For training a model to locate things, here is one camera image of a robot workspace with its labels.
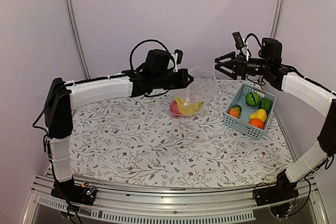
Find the yellow toy banana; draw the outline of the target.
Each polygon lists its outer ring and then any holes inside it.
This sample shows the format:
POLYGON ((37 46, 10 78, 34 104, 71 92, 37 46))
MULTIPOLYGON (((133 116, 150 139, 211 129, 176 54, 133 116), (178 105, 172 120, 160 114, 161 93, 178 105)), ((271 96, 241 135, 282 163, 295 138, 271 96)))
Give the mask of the yellow toy banana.
POLYGON ((198 113, 203 108, 204 105, 203 101, 185 102, 185 100, 183 100, 180 97, 177 97, 175 99, 175 102, 177 104, 178 111, 184 116, 190 116, 198 113))

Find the red toy apple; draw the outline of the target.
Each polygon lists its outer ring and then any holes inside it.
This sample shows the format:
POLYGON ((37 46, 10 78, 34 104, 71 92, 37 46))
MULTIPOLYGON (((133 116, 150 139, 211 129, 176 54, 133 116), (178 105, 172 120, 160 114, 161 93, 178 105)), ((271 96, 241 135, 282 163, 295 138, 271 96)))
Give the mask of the red toy apple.
POLYGON ((177 103, 176 101, 172 101, 171 104, 170 104, 170 113, 172 115, 176 115, 176 116, 179 116, 179 115, 182 115, 181 112, 179 111, 178 107, 177 107, 177 103))

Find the clear zip top bag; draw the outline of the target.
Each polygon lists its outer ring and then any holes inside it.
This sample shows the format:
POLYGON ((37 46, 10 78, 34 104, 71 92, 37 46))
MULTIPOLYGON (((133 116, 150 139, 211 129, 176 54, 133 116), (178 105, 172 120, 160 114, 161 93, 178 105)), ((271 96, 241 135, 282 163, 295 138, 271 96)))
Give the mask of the clear zip top bag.
POLYGON ((203 108, 197 113, 201 113, 204 106, 217 92, 217 81, 213 68, 205 67, 192 67, 189 74, 194 77, 194 81, 188 85, 187 88, 179 91, 174 97, 174 101, 177 97, 182 98, 185 102, 200 102, 203 101, 203 108))

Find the green orange toy mango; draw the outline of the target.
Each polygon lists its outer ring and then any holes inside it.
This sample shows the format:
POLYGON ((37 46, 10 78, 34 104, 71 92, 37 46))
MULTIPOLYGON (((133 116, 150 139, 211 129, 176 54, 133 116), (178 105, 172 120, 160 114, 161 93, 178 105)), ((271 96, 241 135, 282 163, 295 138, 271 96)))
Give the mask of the green orange toy mango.
POLYGON ((239 118, 241 115, 241 112, 242 112, 242 107, 236 104, 229 109, 228 114, 235 118, 239 118))

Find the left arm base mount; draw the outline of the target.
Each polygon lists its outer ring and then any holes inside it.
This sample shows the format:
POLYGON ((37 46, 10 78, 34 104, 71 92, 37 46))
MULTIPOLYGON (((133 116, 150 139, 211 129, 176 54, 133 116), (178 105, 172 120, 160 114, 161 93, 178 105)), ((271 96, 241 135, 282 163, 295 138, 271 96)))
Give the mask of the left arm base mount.
POLYGON ((96 186, 88 183, 76 185, 73 178, 66 182, 58 182, 56 180, 51 191, 53 197, 89 206, 93 205, 96 194, 96 186))

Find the green toy watermelon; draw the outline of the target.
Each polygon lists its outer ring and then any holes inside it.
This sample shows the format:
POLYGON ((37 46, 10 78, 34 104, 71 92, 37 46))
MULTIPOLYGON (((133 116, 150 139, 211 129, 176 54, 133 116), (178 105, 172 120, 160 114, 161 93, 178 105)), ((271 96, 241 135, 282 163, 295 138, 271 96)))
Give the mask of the green toy watermelon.
POLYGON ((254 91, 248 92, 245 101, 248 106, 256 107, 260 102, 260 95, 254 91))

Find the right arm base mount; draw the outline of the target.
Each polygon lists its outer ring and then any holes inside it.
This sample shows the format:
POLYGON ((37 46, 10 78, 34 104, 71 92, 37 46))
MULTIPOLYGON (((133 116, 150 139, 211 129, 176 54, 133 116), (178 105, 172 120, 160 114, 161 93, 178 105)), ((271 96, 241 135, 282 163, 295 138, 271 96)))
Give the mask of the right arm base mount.
POLYGON ((277 219, 288 218, 298 201, 296 186, 283 189, 261 182, 254 187, 253 198, 257 206, 269 206, 270 213, 277 219))

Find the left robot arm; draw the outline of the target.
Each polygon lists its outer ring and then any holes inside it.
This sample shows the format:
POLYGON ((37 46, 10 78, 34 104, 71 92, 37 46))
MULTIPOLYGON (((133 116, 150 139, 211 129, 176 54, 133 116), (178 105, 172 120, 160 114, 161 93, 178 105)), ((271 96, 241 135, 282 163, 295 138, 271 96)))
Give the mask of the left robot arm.
POLYGON ((158 91, 186 88, 193 77, 186 68, 179 68, 182 58, 183 52, 179 49, 174 52, 151 49, 145 62, 137 68, 131 67, 114 75, 90 80, 64 81, 56 78, 52 81, 44 105, 44 117, 47 152, 61 195, 67 200, 73 200, 78 195, 77 186, 72 184, 69 142, 74 124, 80 118, 79 113, 93 115, 86 125, 96 124, 108 115, 100 110, 90 112, 92 108, 107 106, 122 99, 149 97, 158 91))

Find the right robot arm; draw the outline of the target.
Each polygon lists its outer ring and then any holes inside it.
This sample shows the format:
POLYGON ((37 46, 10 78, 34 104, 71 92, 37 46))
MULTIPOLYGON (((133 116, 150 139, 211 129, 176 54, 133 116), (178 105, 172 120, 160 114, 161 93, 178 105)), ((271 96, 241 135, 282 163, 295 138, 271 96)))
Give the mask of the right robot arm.
POLYGON ((271 190, 276 201, 291 194, 291 184, 313 172, 335 155, 335 92, 304 77, 289 65, 282 64, 282 43, 263 38, 258 58, 240 52, 215 58, 215 69, 232 79, 238 76, 260 75, 275 89, 290 94, 318 111, 325 119, 317 141, 300 158, 277 177, 278 185, 271 190))

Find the light blue plastic basket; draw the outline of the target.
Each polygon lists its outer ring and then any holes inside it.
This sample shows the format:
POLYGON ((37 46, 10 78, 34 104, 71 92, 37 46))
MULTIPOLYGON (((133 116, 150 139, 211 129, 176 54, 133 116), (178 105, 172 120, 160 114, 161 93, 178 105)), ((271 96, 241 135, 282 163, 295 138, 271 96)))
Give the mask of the light blue plastic basket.
POLYGON ((246 136, 249 136, 255 140, 258 140, 264 133, 266 133, 266 128, 270 124, 269 117, 271 116, 273 112, 275 102, 276 102, 275 95, 269 92, 263 91, 259 88, 255 88, 247 84, 242 84, 239 90, 237 91, 236 95, 232 99, 231 103, 229 104, 228 108, 224 112, 224 124, 232 129, 235 129, 236 131, 239 131, 245 134, 246 136), (247 104, 246 95, 250 92, 256 92, 261 98, 266 98, 271 101, 270 110, 269 110, 269 113, 267 114, 267 118, 264 123, 263 129, 259 129, 249 124, 249 116, 259 109, 259 105, 250 106, 247 104), (238 118, 232 115, 229 115, 229 109, 231 109, 235 105, 239 105, 242 108, 242 111, 238 118))

